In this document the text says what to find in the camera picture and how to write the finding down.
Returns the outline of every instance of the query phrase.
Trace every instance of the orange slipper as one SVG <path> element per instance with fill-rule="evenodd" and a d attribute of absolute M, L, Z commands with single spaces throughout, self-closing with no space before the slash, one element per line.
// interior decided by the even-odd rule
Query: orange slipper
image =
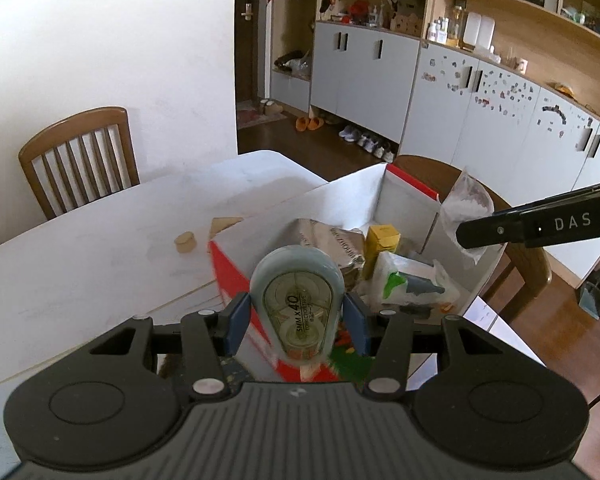
<path fill-rule="evenodd" d="M 298 117 L 296 119 L 296 130 L 304 132 L 309 125 L 309 117 Z"/>
<path fill-rule="evenodd" d="M 321 128 L 324 125 L 324 119 L 321 117 L 314 117 L 309 120 L 309 125 L 307 126 L 309 130 L 314 131 L 318 128 Z"/>

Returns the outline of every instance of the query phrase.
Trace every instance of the white cabinet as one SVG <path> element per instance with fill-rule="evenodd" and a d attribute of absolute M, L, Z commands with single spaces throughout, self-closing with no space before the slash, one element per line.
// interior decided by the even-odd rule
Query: white cabinet
<path fill-rule="evenodd" d="M 435 44 L 424 44 L 400 155 L 421 155 L 451 164 L 475 87 L 478 60 Z"/>
<path fill-rule="evenodd" d="M 542 88 L 509 182 L 507 201 L 517 206 L 570 191 L 599 124 L 563 97 Z"/>
<path fill-rule="evenodd" d="M 272 70 L 270 97 L 276 101 L 309 112 L 309 82 Z"/>
<path fill-rule="evenodd" d="M 420 41 L 378 32 L 372 57 L 360 81 L 367 91 L 363 124 L 372 132 L 400 143 L 413 86 Z"/>
<path fill-rule="evenodd" d="M 587 150 L 586 160 L 573 189 L 600 184 L 600 126 Z M 547 252 L 584 280 L 600 259 L 600 238 L 561 244 L 546 248 Z"/>
<path fill-rule="evenodd" d="M 540 87 L 484 61 L 478 63 L 477 79 L 451 163 L 508 202 L 509 182 Z"/>
<path fill-rule="evenodd" d="M 419 41 L 316 23 L 311 104 L 400 142 Z"/>
<path fill-rule="evenodd" d="M 340 75 L 344 65 L 341 49 L 348 28 L 331 23 L 315 24 L 311 104 L 332 114 L 338 107 Z"/>

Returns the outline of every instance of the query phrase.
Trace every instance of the red stripe on box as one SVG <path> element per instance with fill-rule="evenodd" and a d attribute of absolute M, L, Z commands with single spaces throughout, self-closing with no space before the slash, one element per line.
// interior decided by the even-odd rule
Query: red stripe on box
<path fill-rule="evenodd" d="M 210 241 L 208 248 L 211 253 L 211 262 L 214 266 L 218 288 L 225 291 L 230 297 L 234 297 L 238 292 L 248 292 L 249 280 L 238 270 L 226 254 L 222 252 L 218 244 Z M 251 324 L 266 339 L 267 343 L 270 343 L 255 309 L 251 310 Z M 296 367 L 278 361 L 276 371 L 289 383 L 300 382 L 300 370 Z M 322 366 L 320 371 L 312 378 L 312 382 L 321 383 L 331 383 L 338 380 L 339 378 L 326 366 Z"/>
<path fill-rule="evenodd" d="M 437 191 L 435 191 L 435 190 L 431 189 L 429 186 L 426 186 L 425 184 L 421 183 L 421 181 L 419 181 L 417 178 L 411 176 L 406 171 L 402 170 L 401 168 L 398 168 L 397 166 L 394 166 L 393 164 L 388 164 L 386 168 L 389 172 L 393 173 L 396 177 L 405 181 L 407 184 L 410 184 L 415 189 L 417 189 L 419 192 L 424 193 L 430 199 L 438 200 L 438 192 Z"/>

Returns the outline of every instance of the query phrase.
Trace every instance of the correction tape label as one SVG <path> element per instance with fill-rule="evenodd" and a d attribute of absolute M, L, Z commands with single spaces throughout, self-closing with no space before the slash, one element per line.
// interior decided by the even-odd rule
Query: correction tape label
<path fill-rule="evenodd" d="M 329 283 L 312 272 L 286 272 L 269 283 L 262 303 L 290 359 L 308 360 L 320 353 L 332 300 Z"/>

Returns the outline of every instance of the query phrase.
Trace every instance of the chair backrest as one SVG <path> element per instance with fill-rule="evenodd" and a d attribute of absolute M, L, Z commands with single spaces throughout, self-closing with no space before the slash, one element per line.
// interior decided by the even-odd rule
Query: chair backrest
<path fill-rule="evenodd" d="M 46 218 L 140 184 L 126 110 L 87 110 L 45 128 L 18 155 Z"/>
<path fill-rule="evenodd" d="M 451 192 L 461 173 L 458 168 L 444 162 L 417 155 L 400 155 L 395 159 L 394 164 L 426 184 L 426 186 L 436 190 L 441 201 Z M 491 196 L 495 211 L 510 207 L 502 197 L 487 186 L 484 186 L 484 189 Z M 505 249 L 505 254 L 511 260 L 512 266 L 508 271 L 503 272 L 506 275 L 498 282 L 498 285 L 502 284 L 513 267 L 518 270 L 525 282 L 523 289 L 514 298 L 515 301 L 510 301 L 505 307 L 507 315 L 503 317 L 507 317 L 506 321 L 509 322 L 524 309 L 530 300 L 538 297 L 538 294 L 551 283 L 552 271 L 543 248 L 526 248 L 524 244 L 509 243 Z"/>

